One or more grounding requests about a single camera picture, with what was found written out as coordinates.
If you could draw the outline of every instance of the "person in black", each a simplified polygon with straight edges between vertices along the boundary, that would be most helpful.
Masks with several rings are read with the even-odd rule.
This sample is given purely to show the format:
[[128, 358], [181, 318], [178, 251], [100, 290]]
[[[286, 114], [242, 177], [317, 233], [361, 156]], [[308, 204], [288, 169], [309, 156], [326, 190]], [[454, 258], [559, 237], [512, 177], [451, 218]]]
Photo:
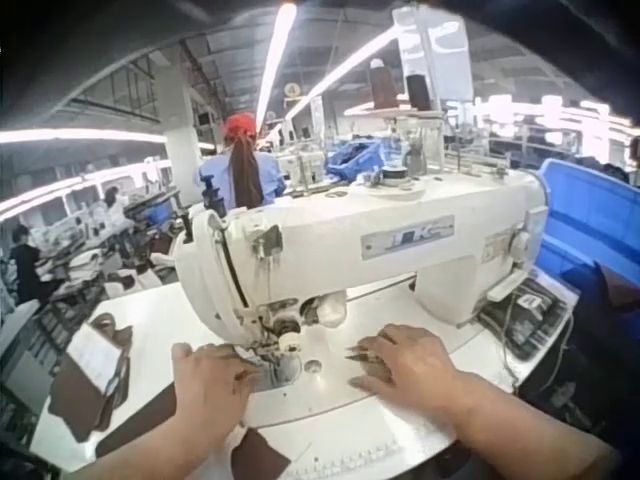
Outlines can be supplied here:
[[40, 280], [36, 271], [36, 265], [41, 260], [40, 250], [27, 243], [29, 239], [27, 227], [18, 225], [13, 230], [12, 237], [15, 246], [11, 249], [11, 260], [16, 264], [18, 276], [18, 305], [30, 300], [38, 300], [43, 305], [62, 282], [59, 280], [51, 282]]

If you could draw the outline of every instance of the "hand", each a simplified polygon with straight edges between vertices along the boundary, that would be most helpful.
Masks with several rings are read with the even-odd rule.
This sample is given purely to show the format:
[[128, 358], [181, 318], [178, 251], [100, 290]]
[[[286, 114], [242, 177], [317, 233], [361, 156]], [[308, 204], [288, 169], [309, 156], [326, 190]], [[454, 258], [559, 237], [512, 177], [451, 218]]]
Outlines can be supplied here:
[[359, 346], [375, 353], [391, 373], [391, 381], [367, 375], [352, 384], [381, 398], [445, 423], [465, 401], [468, 374], [457, 370], [440, 338], [423, 328], [387, 325]]
[[241, 360], [231, 345], [206, 345], [193, 352], [179, 343], [171, 354], [177, 402], [174, 421], [203, 449], [221, 449], [242, 420], [260, 371]]

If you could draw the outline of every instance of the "red cap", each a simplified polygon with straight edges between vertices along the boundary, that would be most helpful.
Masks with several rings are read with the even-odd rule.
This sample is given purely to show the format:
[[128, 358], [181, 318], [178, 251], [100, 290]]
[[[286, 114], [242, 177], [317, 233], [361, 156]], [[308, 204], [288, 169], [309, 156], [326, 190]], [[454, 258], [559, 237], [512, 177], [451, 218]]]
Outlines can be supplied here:
[[224, 124], [226, 138], [238, 138], [243, 135], [247, 137], [256, 135], [256, 117], [248, 112], [231, 115]]

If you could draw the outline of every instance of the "blue shirt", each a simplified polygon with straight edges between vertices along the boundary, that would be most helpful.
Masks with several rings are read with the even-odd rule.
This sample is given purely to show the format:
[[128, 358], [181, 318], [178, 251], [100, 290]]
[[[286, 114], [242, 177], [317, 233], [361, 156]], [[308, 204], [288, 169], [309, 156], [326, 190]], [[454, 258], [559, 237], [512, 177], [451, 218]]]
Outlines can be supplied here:
[[[273, 203], [276, 197], [280, 197], [285, 189], [284, 178], [280, 172], [280, 166], [276, 157], [269, 153], [253, 152], [258, 162], [260, 184], [264, 201], [262, 205]], [[236, 208], [236, 197], [233, 191], [232, 170], [229, 167], [229, 154], [223, 153], [209, 157], [198, 169], [197, 183], [200, 185], [200, 176], [213, 175], [213, 185], [220, 189], [219, 194], [224, 198], [227, 210]]]

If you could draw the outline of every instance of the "ponytail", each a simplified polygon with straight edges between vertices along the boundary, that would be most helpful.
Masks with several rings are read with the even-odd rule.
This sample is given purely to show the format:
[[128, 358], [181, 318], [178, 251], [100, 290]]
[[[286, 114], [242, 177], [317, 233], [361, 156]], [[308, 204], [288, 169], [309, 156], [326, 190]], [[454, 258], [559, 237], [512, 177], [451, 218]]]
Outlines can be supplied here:
[[258, 162], [253, 154], [253, 144], [245, 136], [235, 139], [229, 158], [236, 207], [257, 208], [264, 201]]

